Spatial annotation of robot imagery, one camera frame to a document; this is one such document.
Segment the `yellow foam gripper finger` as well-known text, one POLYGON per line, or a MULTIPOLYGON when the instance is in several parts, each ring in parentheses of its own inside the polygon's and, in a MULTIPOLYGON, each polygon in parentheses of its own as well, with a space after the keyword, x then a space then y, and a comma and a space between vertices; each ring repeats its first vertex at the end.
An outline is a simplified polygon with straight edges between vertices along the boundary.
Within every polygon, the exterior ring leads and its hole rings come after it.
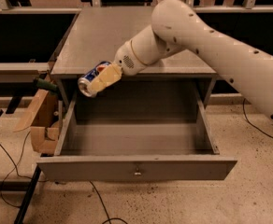
POLYGON ((98 93, 119 81, 122 77, 122 69, 115 63, 108 65, 100 64, 97 71, 98 75, 92 80, 88 87, 90 93, 98 93))

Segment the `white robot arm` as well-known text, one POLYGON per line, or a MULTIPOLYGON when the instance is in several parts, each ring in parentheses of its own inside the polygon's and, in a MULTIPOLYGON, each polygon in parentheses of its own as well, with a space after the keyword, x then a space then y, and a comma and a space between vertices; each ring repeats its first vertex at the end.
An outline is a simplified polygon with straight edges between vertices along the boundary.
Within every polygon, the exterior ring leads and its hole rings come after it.
POLYGON ((164 0, 154 8, 151 24, 117 50, 114 62, 87 86, 87 94, 94 96, 122 75, 133 76, 184 49, 273 121, 273 56, 212 29, 180 0, 164 0))

